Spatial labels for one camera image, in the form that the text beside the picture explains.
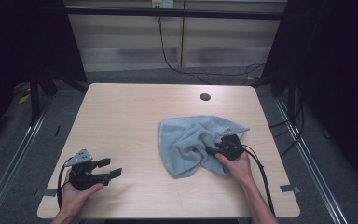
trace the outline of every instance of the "table surface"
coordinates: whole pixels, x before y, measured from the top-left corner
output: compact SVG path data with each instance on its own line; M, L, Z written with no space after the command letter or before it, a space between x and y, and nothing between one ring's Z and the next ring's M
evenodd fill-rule
M203 93L210 94L211 99L202 101ZM90 85L48 188L57 188L64 162L86 148L94 160L112 160L110 165L95 169L94 174L120 167L123 170L120 177L89 199L80 217L250 217L241 187L230 176L200 167L191 177L173 178L163 166L158 148L159 122L196 115L214 115L250 128L241 141L255 151L265 166L277 217L299 215L294 193L282 193L280 189L290 183L255 89L243 86ZM253 161L252 169L255 182L267 199L263 179ZM45 196L37 214L53 218L58 211L56 197Z

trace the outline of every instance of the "wire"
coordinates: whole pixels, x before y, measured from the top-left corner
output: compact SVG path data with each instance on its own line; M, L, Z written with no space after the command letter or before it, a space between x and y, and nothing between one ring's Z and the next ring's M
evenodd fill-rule
M282 135L284 135L284 134L286 134L286 133L288 133L288 132L289 132L289 129L286 129L284 132L278 133L277 135L274 135L274 136L272 136L272 137L273 137L273 138L277 138L277 137L282 136Z
M281 157L284 156L298 142L298 139L301 137L301 134L304 130L305 116L304 116L304 108L303 108L303 97L300 94L300 92L298 92L298 103L300 104L300 111L301 111L301 128L300 131L298 132L298 135L296 136L295 141L280 154Z
M71 160L71 158L69 158L62 166L61 170L60 170L60 175L58 176L58 187L57 187L57 202L58 202L58 207L61 209L61 205L62 205L62 187L67 184L69 181L65 182L62 186L61 186L61 179L62 179L62 174L63 174L63 170L65 169L65 164Z
M269 182L267 181L267 176L266 176L266 172L264 171L264 166L261 164L260 160L258 159L257 155L255 154L254 150L251 147L248 147L246 145L242 145L242 147L246 151L246 153L248 153L255 160L258 168L260 169L261 176L263 177L264 187L266 189L269 209L271 210L271 213L275 216L275 209L272 203L271 193L269 191Z
M302 106L303 106L303 105L302 105L302 100L303 100L303 98L300 97L300 94L299 94L298 96L299 96L299 97L298 97L297 111L296 111L296 113L295 113L295 118L297 118L297 116L298 116L298 114L301 112ZM283 124L285 124L285 123L287 123L287 122L289 122L288 119L286 119L286 120L284 120L284 121L282 121L282 122L276 123L276 124L269 125L269 127L270 127L270 129L271 129L271 128L276 128L276 127L281 126L281 125L283 125Z
M209 84L209 85L212 85L212 83L200 78L200 77L197 77L196 75L209 75L209 76L226 76L226 77L239 77L239 76L244 76L246 75L246 79L245 81L243 81L241 83L241 85L243 85L244 83L246 83L246 81L249 79L249 74L254 72L254 70L256 70L257 68L259 68L260 66L266 64L266 63L254 63L254 64L250 64L248 66L246 66L246 70L245 72L242 72L242 73L238 73L238 74L223 74L223 73L204 73L204 72L193 72L193 73L190 73L190 72L185 72L185 71L180 71L180 70L177 70L175 68L173 68L170 63L168 62L167 60L167 56L165 54L165 48L164 48L164 41L163 41L163 38L162 38L162 25L161 25L161 17L158 17L158 30L159 30L159 37L160 37L160 40L161 40L161 47L162 47L162 54L164 56L164 60L165 60L165 63L175 72L177 73L180 73L180 74L184 74L184 75L189 75L189 76L192 76L196 79L198 79L199 81L201 82L204 82L206 84ZM249 70L249 68L251 66L255 66L254 69Z

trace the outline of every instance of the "blue towel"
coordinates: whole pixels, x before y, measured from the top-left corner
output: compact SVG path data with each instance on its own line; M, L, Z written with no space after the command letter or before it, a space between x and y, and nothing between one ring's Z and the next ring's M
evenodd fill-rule
M159 124L159 149L162 162L174 177L193 175L200 165L220 175L228 175L220 161L206 152L217 148L227 127L243 128L240 124L216 116L193 116L163 119Z

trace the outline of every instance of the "floor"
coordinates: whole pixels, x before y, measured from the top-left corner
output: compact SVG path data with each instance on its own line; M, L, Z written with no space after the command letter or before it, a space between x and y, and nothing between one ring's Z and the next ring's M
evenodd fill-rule
M197 73L231 73L238 74L244 67L208 67L188 68L187 72ZM183 84L219 84L247 85L252 83L260 70L246 76L211 76L197 75L198 78L186 74L178 74L170 69L125 70L116 72L89 72L89 84L93 82L132 82L132 83L183 83ZM46 110L43 120L35 130L29 126L30 101L18 104L25 88L18 87L13 103L4 115L0 128L0 223L49 223L50 220L37 216L40 198L35 196L38 190L45 189L65 140L81 106L84 93L61 82L57 82L59 91L56 96L47 97L41 94L41 105ZM277 102L285 102L286 96L272 96L270 85L256 89L260 103L265 112L271 133L278 150L282 153L289 148L294 139L283 122L282 112ZM328 210L332 206L324 198L324 189L320 189L314 175L301 152L300 145L295 144L282 156L282 162L294 187L299 189L296 199L301 214L296 218L280 218L280 223L358 223L358 174L343 158L334 138L326 137L324 126L315 118L306 102L303 104L304 114L297 115L297 128L307 146L307 159L314 162L323 176L323 181L330 192L329 196L336 200L333 205L342 213L334 217ZM35 138L28 139L28 147L18 159L19 146L27 132L36 131ZM208 223L219 223L210 220ZM87 220L86 223L104 223L105 220ZM155 223L155 220L131 221L113 220L110 223ZM240 219L238 223L249 223L248 219Z

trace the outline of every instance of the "aluminum rail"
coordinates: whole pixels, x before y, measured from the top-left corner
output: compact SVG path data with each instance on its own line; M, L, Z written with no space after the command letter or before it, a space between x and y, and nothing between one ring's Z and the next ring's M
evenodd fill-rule
M160 16L160 17L192 17L280 21L285 18L303 18L304 15L290 15L281 12L248 12L220 11L169 8L137 8L137 7L24 7L22 11L40 11L43 13L67 13L73 15L110 15L110 16Z
M281 112L281 115L284 120L289 120L287 115L287 108L284 104L283 100L277 100L276 104ZM310 154L310 150L305 144L304 139L301 137L298 128L293 125L290 121L287 122L287 128L289 129L290 134L293 139L296 141L297 139L297 149L303 159L308 171L310 172L310 176L312 177L313 182L315 183L316 188L319 190L319 193L324 201L324 204L329 212L331 218L336 224L348 224L347 219L344 217L342 213L341 207L334 196L331 189L328 187L327 183L324 180L324 177L319 170L318 165L315 160L312 158Z
M30 126L28 128L28 131L24 136L24 138L22 139L22 142L20 143L20 146L18 147L16 154L13 156L10 164L5 170L5 173L0 179L0 207L5 197L7 196L7 193L12 183L14 182L14 179L17 176L17 173L21 168L22 162L25 160L25 157L28 154L28 151L30 150L34 138L36 137L40 127L42 126L42 123L45 119L45 115L48 111L49 106L53 101L53 98L54 97L49 98L47 105L45 106L44 110L40 114L39 118L36 120L33 126Z

